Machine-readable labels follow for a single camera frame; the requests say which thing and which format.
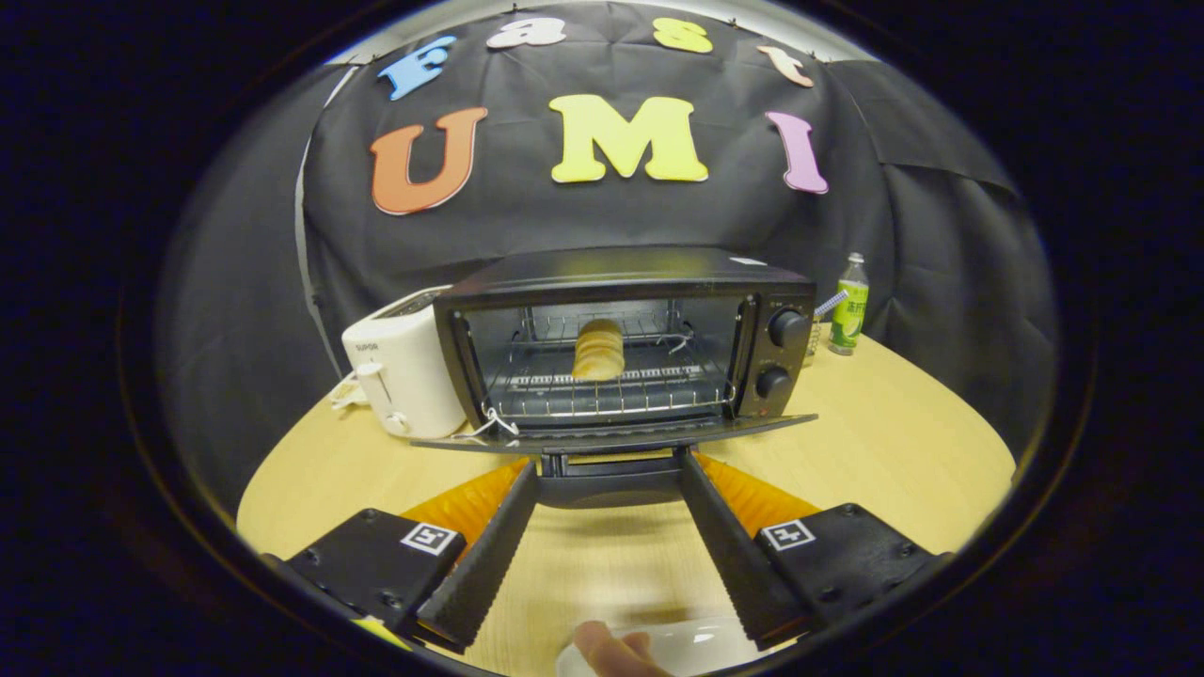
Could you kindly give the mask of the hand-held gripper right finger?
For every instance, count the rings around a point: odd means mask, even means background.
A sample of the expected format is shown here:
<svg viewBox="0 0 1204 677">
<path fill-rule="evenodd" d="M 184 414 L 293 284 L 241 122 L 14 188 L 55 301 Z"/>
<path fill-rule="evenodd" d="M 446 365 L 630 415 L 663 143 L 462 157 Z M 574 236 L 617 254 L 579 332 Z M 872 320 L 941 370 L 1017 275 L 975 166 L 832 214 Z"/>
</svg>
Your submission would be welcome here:
<svg viewBox="0 0 1204 677">
<path fill-rule="evenodd" d="M 858 504 L 818 510 L 698 451 L 678 459 L 689 514 L 760 650 L 864 620 L 949 560 Z"/>
</svg>

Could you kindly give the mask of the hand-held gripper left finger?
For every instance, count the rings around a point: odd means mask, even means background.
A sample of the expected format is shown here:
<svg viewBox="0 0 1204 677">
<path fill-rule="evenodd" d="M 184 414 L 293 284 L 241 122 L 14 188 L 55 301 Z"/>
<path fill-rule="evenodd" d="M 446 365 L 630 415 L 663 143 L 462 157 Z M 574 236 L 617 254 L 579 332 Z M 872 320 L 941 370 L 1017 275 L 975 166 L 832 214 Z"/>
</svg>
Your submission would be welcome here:
<svg viewBox="0 0 1204 677">
<path fill-rule="evenodd" d="M 517 460 L 403 514 L 361 510 L 282 564 L 309 600 L 399 643 L 464 653 L 508 573 L 538 477 Z"/>
</svg>

